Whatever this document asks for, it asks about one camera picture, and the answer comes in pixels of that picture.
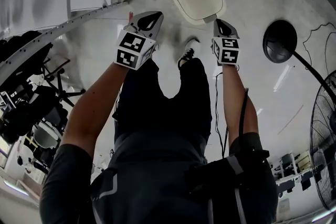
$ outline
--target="shoe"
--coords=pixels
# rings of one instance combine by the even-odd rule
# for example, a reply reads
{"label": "shoe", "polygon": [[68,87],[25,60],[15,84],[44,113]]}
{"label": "shoe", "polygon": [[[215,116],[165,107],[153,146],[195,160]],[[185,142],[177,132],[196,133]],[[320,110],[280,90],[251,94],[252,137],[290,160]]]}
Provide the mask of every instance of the shoe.
{"label": "shoe", "polygon": [[192,37],[187,44],[185,45],[185,50],[182,55],[182,57],[177,61],[177,66],[180,69],[183,64],[181,64],[181,61],[189,61],[196,57],[199,53],[199,50],[201,48],[201,44],[198,38]]}

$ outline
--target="metal frame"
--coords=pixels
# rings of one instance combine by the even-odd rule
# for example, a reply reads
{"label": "metal frame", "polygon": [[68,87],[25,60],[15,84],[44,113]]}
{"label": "metal frame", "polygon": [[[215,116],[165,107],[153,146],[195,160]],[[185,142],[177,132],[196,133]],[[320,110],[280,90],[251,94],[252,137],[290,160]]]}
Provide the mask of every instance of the metal frame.
{"label": "metal frame", "polygon": [[82,25],[83,23],[95,19],[109,11],[112,8],[127,4],[127,2],[113,4],[107,7],[98,8],[92,10],[83,15],[79,15],[73,19],[68,20],[67,22],[60,24],[49,31],[43,33],[37,38],[33,39],[20,50],[12,54],[6,61],[0,63],[0,86],[9,78],[9,76],[15,72],[26,60],[31,56],[45,47],[47,44],[58,38],[59,36],[65,34],[66,32]]}

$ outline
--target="leg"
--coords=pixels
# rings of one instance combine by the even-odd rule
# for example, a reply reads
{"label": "leg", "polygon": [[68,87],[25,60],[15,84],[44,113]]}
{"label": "leg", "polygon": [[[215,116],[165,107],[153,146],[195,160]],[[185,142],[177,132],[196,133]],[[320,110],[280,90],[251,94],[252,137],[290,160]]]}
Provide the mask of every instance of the leg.
{"label": "leg", "polygon": [[209,84],[202,62],[193,58],[180,67],[181,87],[171,99],[174,121],[179,128],[200,133],[206,141],[211,132]]}
{"label": "leg", "polygon": [[152,59],[137,70],[130,70],[125,78],[116,112],[114,140],[123,133],[144,129],[157,123],[166,99],[157,79],[158,66]]}

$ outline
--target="black pants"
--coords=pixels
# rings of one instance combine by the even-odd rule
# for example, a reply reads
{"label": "black pants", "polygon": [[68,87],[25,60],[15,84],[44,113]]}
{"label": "black pants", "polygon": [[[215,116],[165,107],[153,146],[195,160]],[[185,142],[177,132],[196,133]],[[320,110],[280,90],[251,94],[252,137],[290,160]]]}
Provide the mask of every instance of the black pants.
{"label": "black pants", "polygon": [[152,128],[198,133],[207,141],[212,116],[209,84],[202,62],[194,58],[181,66],[180,91],[171,99],[160,89],[158,71],[158,66],[149,59],[139,70],[128,72],[113,115],[114,141],[121,134]]}

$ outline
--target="black round disc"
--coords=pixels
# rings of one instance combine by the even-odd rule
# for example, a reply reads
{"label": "black round disc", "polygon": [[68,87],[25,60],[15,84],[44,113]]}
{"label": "black round disc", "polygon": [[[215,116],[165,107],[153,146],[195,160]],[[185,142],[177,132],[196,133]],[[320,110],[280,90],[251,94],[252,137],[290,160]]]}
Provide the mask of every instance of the black round disc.
{"label": "black round disc", "polygon": [[286,62],[292,56],[290,51],[295,51],[297,41],[293,25],[286,20],[276,20],[265,31],[264,54],[274,63]]}

